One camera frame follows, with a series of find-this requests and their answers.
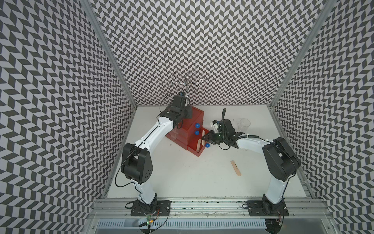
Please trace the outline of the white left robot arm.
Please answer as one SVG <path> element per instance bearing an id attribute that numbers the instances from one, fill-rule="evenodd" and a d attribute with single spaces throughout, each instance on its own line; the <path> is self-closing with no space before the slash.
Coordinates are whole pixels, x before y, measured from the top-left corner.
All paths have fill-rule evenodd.
<path id="1" fill-rule="evenodd" d="M 185 92 L 174 95 L 158 116 L 156 124 L 135 143 L 126 143 L 122 150 L 120 171 L 134 184 L 139 193 L 138 200 L 151 205 L 157 200 L 156 192 L 148 180 L 153 172 L 152 154 L 161 140 L 183 120 L 192 118 L 192 106 Z"/>

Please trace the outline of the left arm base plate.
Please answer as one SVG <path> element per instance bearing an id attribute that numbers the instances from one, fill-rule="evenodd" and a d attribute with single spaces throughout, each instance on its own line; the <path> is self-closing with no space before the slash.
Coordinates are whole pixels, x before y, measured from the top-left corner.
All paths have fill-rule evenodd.
<path id="1" fill-rule="evenodd" d="M 131 216 L 169 216 L 170 208 L 170 200 L 156 200 L 151 204 L 145 204 L 139 200 L 136 200 L 132 204 Z"/>

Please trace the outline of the red bottom drawer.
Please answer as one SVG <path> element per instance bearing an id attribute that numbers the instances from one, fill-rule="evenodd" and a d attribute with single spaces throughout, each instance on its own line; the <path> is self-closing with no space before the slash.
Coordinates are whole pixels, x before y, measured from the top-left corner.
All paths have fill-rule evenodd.
<path id="1" fill-rule="evenodd" d="M 187 150 L 199 157 L 202 152 L 206 149 L 207 141 L 202 140 L 202 137 L 209 132 L 208 129 L 199 128 L 192 131 L 192 134 L 189 136 Z"/>

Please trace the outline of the red plastic drawer cabinet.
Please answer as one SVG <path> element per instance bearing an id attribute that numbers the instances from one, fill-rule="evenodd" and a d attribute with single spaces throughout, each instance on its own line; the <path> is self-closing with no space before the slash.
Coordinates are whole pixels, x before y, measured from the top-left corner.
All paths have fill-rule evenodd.
<path id="1" fill-rule="evenodd" d="M 197 129 L 195 128 L 195 124 L 199 123 L 203 128 L 204 111 L 196 107 L 192 107 L 192 114 L 191 119 L 184 119 L 181 124 L 166 135 L 168 139 L 185 150 L 187 150 L 189 136 L 192 134 L 193 130 Z"/>

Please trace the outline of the pink folding knife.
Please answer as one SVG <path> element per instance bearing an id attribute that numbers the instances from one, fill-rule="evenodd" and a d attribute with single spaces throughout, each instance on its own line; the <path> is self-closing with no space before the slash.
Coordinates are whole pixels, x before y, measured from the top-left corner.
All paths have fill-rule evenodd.
<path id="1" fill-rule="evenodd" d="M 239 170 L 237 164 L 235 163 L 235 161 L 232 160 L 232 161 L 231 161 L 231 164 L 232 164 L 232 167 L 233 167 L 233 169 L 234 169 L 236 175 L 237 175 L 237 176 L 241 176 L 242 174 L 241 174 L 241 172 L 240 172 L 240 170 Z"/>
<path id="2" fill-rule="evenodd" d="M 197 141 L 197 146 L 196 146 L 196 152 L 200 152 L 200 147 L 201 147 L 201 139 L 198 139 L 198 141 Z"/>

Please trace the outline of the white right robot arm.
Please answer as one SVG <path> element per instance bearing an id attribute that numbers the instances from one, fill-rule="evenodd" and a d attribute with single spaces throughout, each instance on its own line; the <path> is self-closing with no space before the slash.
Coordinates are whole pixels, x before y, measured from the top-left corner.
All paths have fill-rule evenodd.
<path id="1" fill-rule="evenodd" d="M 301 160 L 290 144 L 282 137 L 270 141 L 258 135 L 236 132 L 228 119 L 213 121 L 211 126 L 213 129 L 203 134 L 202 140 L 212 145 L 225 144 L 228 149 L 250 150 L 265 157 L 271 180 L 263 203 L 278 205 L 283 202 L 288 182 L 301 166 Z"/>

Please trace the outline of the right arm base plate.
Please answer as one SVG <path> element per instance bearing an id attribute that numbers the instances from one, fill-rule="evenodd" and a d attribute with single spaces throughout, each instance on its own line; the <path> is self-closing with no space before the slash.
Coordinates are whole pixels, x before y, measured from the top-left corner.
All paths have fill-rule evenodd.
<path id="1" fill-rule="evenodd" d="M 246 205 L 250 216 L 289 216 L 284 199 L 276 204 L 269 201 L 248 200 Z"/>

